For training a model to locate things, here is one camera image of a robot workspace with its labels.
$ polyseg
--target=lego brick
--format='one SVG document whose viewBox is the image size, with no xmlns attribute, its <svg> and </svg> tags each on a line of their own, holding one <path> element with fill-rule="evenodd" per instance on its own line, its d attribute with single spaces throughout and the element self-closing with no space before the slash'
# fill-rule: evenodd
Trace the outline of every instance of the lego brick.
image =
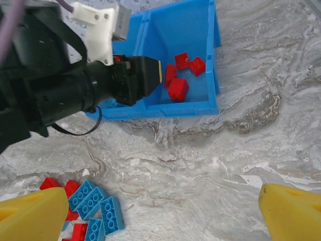
<svg viewBox="0 0 321 241">
<path fill-rule="evenodd" d="M 175 56 L 175 63 L 178 70 L 187 69 L 189 67 L 189 62 L 187 52 Z"/>
<path fill-rule="evenodd" d="M 116 102 L 115 99 L 109 99 L 109 100 L 106 102 L 106 107 L 107 107 L 107 108 L 115 108 L 117 105 L 118 105 L 118 103 Z"/>
<path fill-rule="evenodd" d="M 87 227 L 87 223 L 76 223 L 72 232 L 71 241 L 84 241 Z"/>
<path fill-rule="evenodd" d="M 206 63 L 200 57 L 196 57 L 189 63 L 189 68 L 191 72 L 198 77 L 205 72 Z"/>
<path fill-rule="evenodd" d="M 45 190 L 51 187 L 62 187 L 60 183 L 52 177 L 46 177 L 44 182 L 39 187 L 40 190 Z"/>
<path fill-rule="evenodd" d="M 77 191 L 77 189 L 79 187 L 80 187 L 80 184 L 77 181 L 69 180 L 66 183 L 66 186 L 64 187 L 65 191 L 66 191 L 66 194 L 67 194 L 67 197 L 70 198 L 72 196 L 72 194 L 74 194 Z"/>
<path fill-rule="evenodd" d="M 75 221 L 79 218 L 79 213 L 77 212 L 73 212 L 71 211 L 71 209 L 69 208 L 67 217 L 66 217 L 66 221 Z"/>
<path fill-rule="evenodd" d="M 168 94 L 172 101 L 185 101 L 187 92 L 189 91 L 189 85 L 186 79 L 175 78 L 172 80 Z"/>
<path fill-rule="evenodd" d="M 165 71 L 165 82 L 164 88 L 168 88 L 171 84 L 172 79 L 177 77 L 176 67 L 174 64 L 168 64 Z"/>
<path fill-rule="evenodd" d="M 90 218 L 86 232 L 85 241 L 104 241 L 105 234 L 102 220 L 98 218 Z"/>
<path fill-rule="evenodd" d="M 120 62 L 121 61 L 121 57 L 120 56 L 114 56 L 114 61 L 115 62 Z"/>
<path fill-rule="evenodd" d="M 78 189 L 77 191 L 71 195 L 68 199 L 70 209 L 74 212 L 79 204 L 87 197 L 87 195 L 94 190 L 96 185 L 89 180 L 86 180 Z"/>
<path fill-rule="evenodd" d="M 92 190 L 77 207 L 81 219 L 89 220 L 98 211 L 99 203 L 106 198 L 108 198 L 108 195 L 101 187 Z"/>
<path fill-rule="evenodd" d="M 122 213 L 117 197 L 109 197 L 100 203 L 101 216 L 105 236 L 115 234 L 125 229 Z"/>
<path fill-rule="evenodd" d="M 62 226 L 62 232 L 66 230 L 68 224 L 70 223 L 70 221 L 65 221 L 64 225 Z"/>
</svg>

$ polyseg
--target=gray marble pattern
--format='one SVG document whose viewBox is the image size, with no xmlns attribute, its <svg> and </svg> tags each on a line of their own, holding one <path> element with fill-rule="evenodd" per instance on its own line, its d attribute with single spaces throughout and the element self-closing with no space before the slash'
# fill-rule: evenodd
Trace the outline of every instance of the gray marble pattern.
<svg viewBox="0 0 321 241">
<path fill-rule="evenodd" d="M 174 1 L 118 2 L 139 12 Z M 216 6 L 219 116 L 34 134 L 0 156 L 0 200 L 37 190 L 46 176 L 90 178 L 121 202 L 126 229 L 106 240 L 270 240 L 257 202 L 263 183 L 321 192 L 321 24 L 299 0 Z M 94 121 L 78 113 L 60 124 L 84 132 Z"/>
</svg>

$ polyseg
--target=black cable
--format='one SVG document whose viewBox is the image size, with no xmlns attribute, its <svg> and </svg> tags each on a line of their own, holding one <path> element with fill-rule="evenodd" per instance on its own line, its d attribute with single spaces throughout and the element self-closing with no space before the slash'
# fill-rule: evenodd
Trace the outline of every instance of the black cable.
<svg viewBox="0 0 321 241">
<path fill-rule="evenodd" d="M 88 132 L 86 132 L 84 134 L 72 133 L 70 131 L 67 131 L 67 130 L 63 129 L 61 126 L 57 125 L 56 123 L 52 124 L 51 127 L 53 129 L 55 129 L 56 131 L 60 132 L 60 133 L 67 134 L 67 135 L 72 135 L 72 136 L 84 136 L 84 135 L 90 134 L 90 133 L 92 133 L 93 131 L 95 131 L 99 127 L 99 125 L 101 123 L 101 120 L 102 120 L 101 108 L 99 106 L 97 106 L 97 108 L 99 110 L 99 118 L 98 118 L 98 120 L 96 122 L 96 125 L 91 130 L 89 130 Z"/>
</svg>

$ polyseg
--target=red lego brick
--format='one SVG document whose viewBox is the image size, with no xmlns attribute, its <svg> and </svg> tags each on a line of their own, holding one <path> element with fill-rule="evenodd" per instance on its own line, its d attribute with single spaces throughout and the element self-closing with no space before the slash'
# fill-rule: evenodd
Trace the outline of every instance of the red lego brick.
<svg viewBox="0 0 321 241">
<path fill-rule="evenodd" d="M 189 91 L 189 85 L 186 79 L 175 78 L 172 80 L 168 94 L 172 101 L 185 101 L 187 92 Z"/>
<path fill-rule="evenodd" d="M 120 56 L 116 56 L 116 57 L 115 57 L 115 62 L 120 62 L 120 61 L 121 61 Z"/>
<path fill-rule="evenodd" d="M 174 64 L 168 64 L 165 71 L 165 83 L 164 88 L 168 88 L 171 85 L 172 79 L 177 77 L 176 67 Z"/>
<path fill-rule="evenodd" d="M 206 64 L 200 57 L 196 57 L 193 61 L 189 63 L 189 68 L 192 71 L 192 73 L 195 74 L 196 77 L 200 76 L 205 72 L 205 67 Z"/>
<path fill-rule="evenodd" d="M 65 191 L 66 191 L 67 197 L 70 198 L 72 196 L 72 194 L 74 194 L 75 191 L 77 191 L 77 189 L 79 187 L 80 187 L 80 184 L 77 181 L 69 180 L 65 186 Z"/>
<path fill-rule="evenodd" d="M 40 190 L 45 190 L 51 187 L 62 187 L 59 182 L 55 178 L 52 177 L 46 177 L 44 182 L 39 187 Z"/>
<path fill-rule="evenodd" d="M 66 217 L 66 221 L 75 221 L 79 218 L 79 213 L 78 212 L 73 212 L 71 211 L 71 209 L 69 208 L 67 217 Z"/>
<path fill-rule="evenodd" d="M 87 223 L 76 223 L 72 232 L 71 241 L 84 241 L 87 227 Z"/>
<path fill-rule="evenodd" d="M 187 69 L 189 67 L 189 56 L 185 52 L 175 56 L 176 67 L 178 70 Z"/>
</svg>

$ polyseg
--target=white bracket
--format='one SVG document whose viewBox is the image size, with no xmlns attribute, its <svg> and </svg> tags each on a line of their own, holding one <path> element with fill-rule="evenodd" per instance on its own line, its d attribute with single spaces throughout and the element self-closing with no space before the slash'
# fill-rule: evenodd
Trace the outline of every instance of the white bracket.
<svg viewBox="0 0 321 241">
<path fill-rule="evenodd" d="M 117 21 L 114 8 L 95 9 L 79 2 L 71 4 L 74 11 L 71 19 L 87 25 L 85 45 L 88 51 L 88 61 L 100 61 L 104 65 L 114 64 L 112 53 L 113 26 Z"/>
</svg>

